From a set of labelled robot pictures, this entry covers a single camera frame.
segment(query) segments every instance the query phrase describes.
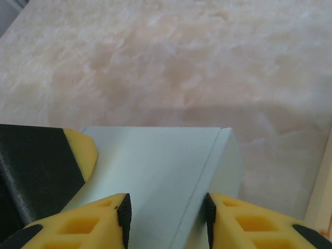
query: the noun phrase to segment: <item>table surface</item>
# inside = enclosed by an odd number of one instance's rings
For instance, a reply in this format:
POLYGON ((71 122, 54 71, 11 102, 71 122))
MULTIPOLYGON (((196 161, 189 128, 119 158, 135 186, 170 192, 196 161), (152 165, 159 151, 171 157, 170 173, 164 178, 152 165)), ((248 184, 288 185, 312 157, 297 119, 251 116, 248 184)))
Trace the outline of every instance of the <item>table surface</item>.
POLYGON ((0 122, 232 127, 240 198, 303 218, 332 124, 329 0, 31 0, 0 122))

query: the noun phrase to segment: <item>rectangular hole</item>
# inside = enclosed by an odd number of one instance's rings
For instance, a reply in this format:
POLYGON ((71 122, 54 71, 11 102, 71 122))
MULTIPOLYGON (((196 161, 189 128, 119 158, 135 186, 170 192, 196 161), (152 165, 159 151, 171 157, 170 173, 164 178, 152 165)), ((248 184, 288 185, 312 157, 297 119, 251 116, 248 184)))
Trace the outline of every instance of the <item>rectangular hole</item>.
POLYGON ((60 230, 60 234, 89 234, 98 223, 98 218, 81 218, 69 220, 60 230))
POLYGON ((238 216, 236 220, 246 232, 277 231, 277 227, 264 216, 238 216))
POLYGON ((112 204, 112 201, 105 201, 104 203, 101 203, 99 206, 110 206, 112 204))
POLYGON ((81 242, 49 242, 43 249, 79 249, 81 242))
POLYGON ((233 203, 231 201, 223 201, 223 203, 224 203, 225 206, 239 206, 236 203, 233 203))
POLYGON ((257 249, 299 249, 291 241, 282 239, 256 239, 253 243, 257 249))

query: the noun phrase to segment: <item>black rubber gripper pad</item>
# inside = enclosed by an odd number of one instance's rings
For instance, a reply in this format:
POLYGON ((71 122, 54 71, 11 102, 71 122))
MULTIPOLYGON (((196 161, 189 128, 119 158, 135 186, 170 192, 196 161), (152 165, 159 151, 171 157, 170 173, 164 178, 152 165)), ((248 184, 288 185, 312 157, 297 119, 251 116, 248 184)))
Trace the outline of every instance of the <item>black rubber gripper pad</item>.
POLYGON ((216 211, 217 207, 214 204, 209 193, 206 194, 205 198, 206 205, 206 225, 207 225, 207 236, 209 239, 209 247, 212 249, 213 246, 213 224, 216 222, 216 211))
POLYGON ((60 212, 85 183, 60 128, 0 124, 0 174, 24 225, 60 212))
POLYGON ((0 244, 0 249, 21 249, 29 242, 30 239, 39 233, 42 228, 43 226, 40 224, 23 228, 0 244))
POLYGON ((317 231, 301 225, 293 225, 293 228, 317 249, 332 249, 332 243, 317 231))
POLYGON ((122 227, 122 239, 125 249, 128 249, 129 244, 129 232, 131 223, 131 201, 130 195, 126 194, 120 207, 117 210, 119 226, 122 227))
POLYGON ((23 227, 4 180, 0 177, 0 243, 23 227))

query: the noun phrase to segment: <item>yellow plastic part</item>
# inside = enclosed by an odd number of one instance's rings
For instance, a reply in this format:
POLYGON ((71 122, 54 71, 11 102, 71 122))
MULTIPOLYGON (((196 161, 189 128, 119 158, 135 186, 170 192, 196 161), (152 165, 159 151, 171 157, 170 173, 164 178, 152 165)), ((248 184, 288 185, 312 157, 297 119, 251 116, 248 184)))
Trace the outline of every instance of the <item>yellow plastic part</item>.
POLYGON ((123 249, 117 209, 120 193, 29 224, 43 229, 22 249, 123 249))
POLYGON ((72 129, 63 129, 63 132, 72 149, 82 176, 87 181, 92 174, 98 158, 95 143, 91 137, 72 129))
POLYGON ((315 249, 293 227, 302 221, 211 193, 216 205, 212 249, 315 249))

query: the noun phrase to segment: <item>white cardboard box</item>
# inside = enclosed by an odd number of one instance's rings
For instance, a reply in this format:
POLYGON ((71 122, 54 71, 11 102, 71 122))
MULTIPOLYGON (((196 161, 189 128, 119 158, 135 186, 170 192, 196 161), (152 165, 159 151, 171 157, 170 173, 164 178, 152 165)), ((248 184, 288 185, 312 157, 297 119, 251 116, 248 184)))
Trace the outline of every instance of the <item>white cardboard box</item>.
POLYGON ((128 192, 129 248, 209 248, 200 212, 207 192, 236 197, 243 162, 232 129, 90 127, 90 180, 65 210, 128 192))

